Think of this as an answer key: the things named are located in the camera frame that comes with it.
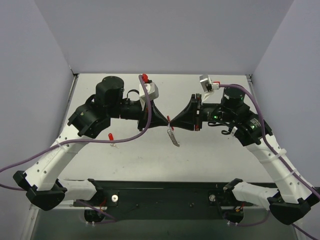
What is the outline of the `red handled metal keyring holder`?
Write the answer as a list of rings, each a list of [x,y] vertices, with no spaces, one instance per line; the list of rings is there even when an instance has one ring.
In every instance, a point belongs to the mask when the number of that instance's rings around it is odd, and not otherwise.
[[[168,120],[167,134],[168,134],[172,144],[179,148],[180,147],[180,143],[176,139],[174,127],[171,126],[171,118],[170,118],[169,115],[167,115],[166,118]]]

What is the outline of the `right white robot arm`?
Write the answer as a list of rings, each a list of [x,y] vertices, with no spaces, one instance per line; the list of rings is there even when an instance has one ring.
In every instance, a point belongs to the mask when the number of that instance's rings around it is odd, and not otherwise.
[[[204,103],[193,94],[188,105],[169,124],[174,128],[199,131],[202,124],[228,127],[235,137],[260,162],[275,183],[262,187],[234,179],[223,187],[235,202],[263,207],[282,224],[302,219],[320,201],[320,190],[307,182],[286,156],[254,97],[242,86],[223,84],[220,103]]]

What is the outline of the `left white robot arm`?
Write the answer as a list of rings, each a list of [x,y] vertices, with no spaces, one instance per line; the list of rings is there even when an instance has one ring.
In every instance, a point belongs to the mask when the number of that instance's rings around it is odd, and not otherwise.
[[[146,74],[138,79],[139,99],[132,101],[123,97],[125,83],[120,77],[104,77],[95,93],[70,116],[55,143],[36,156],[33,166],[13,175],[33,205],[49,211],[62,201],[82,200],[92,206],[101,203],[103,188],[95,180],[63,180],[59,175],[87,144],[98,143],[97,136],[110,127],[112,119],[137,121],[139,134],[123,139],[124,143],[139,138],[148,128],[168,125],[154,104],[159,96],[157,85]]]

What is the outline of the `aluminium frame rail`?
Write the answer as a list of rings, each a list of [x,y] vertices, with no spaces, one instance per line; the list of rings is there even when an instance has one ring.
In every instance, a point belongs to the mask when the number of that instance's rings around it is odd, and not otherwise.
[[[251,74],[246,74],[246,79],[247,79],[247,82],[248,82],[248,86],[249,86],[249,89],[250,89],[250,93],[252,94],[257,106],[259,105],[258,104],[258,100],[256,98],[256,94],[255,94],[255,90],[254,90],[254,86],[253,86],[253,79],[252,79],[252,75]]]

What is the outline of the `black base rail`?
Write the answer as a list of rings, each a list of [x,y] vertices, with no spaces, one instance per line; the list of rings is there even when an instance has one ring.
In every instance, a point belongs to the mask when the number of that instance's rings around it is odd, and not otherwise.
[[[106,219],[219,220],[246,204],[224,192],[224,182],[98,181],[102,191],[87,204]]]

